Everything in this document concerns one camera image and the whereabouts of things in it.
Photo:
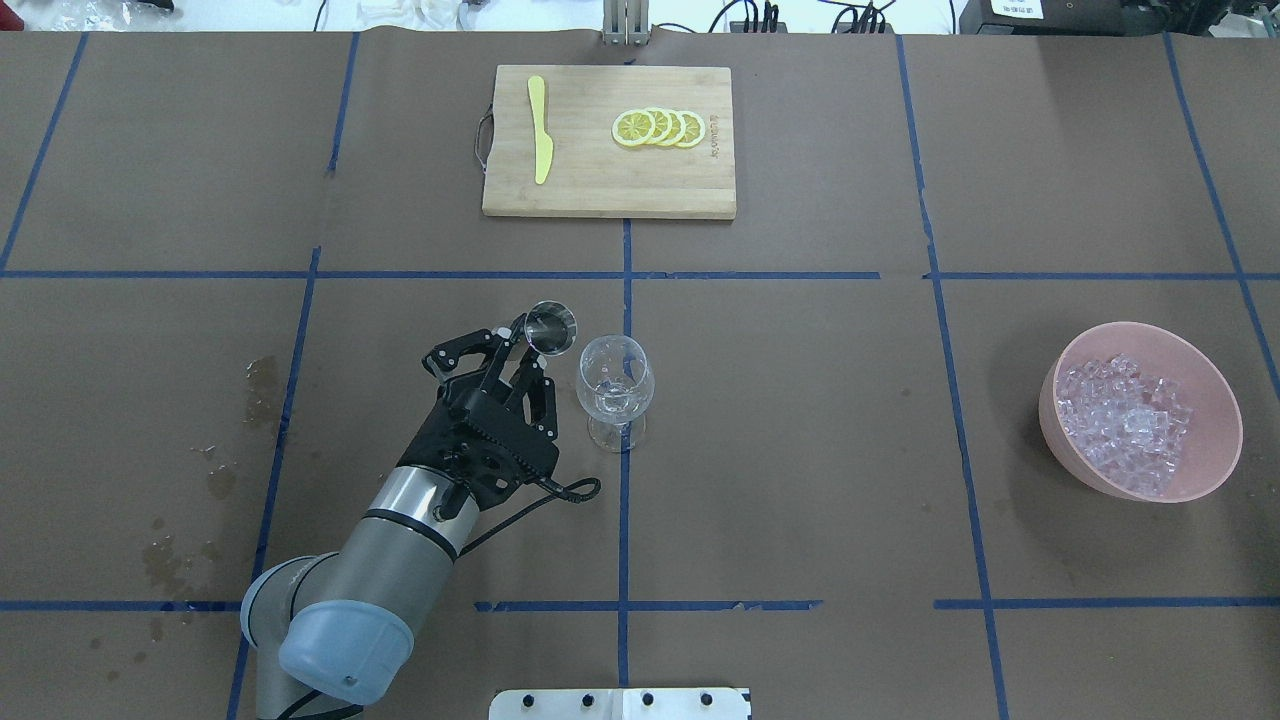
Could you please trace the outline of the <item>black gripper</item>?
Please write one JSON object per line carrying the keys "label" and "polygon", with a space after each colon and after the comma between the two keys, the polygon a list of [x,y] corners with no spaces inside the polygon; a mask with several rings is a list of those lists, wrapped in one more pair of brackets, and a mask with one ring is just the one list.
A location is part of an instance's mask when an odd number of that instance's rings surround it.
{"label": "black gripper", "polygon": [[480,511],[503,505],[521,486],[549,479],[561,456],[556,386],[532,346],[506,382],[506,406],[486,393],[500,384],[515,346],[511,328],[498,328],[431,348],[421,364],[440,389],[396,462],[462,486]]}

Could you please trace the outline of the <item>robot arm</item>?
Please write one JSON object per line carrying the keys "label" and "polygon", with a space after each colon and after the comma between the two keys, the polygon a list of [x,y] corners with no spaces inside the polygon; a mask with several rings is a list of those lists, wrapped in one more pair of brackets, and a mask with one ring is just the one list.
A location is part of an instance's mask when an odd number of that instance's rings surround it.
{"label": "robot arm", "polygon": [[479,547],[479,515],[525,486],[581,502],[596,480],[561,486],[556,386],[530,314],[435,346],[422,425],[335,552],[269,569],[247,589],[241,630],[257,655],[260,719],[356,719],[388,691],[454,565]]}

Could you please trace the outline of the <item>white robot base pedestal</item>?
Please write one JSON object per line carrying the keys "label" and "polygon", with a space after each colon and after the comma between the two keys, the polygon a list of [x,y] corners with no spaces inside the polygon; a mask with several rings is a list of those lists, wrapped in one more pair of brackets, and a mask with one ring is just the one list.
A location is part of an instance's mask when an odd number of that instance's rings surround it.
{"label": "white robot base pedestal", "polygon": [[502,691],[489,719],[751,719],[750,691],[732,687]]}

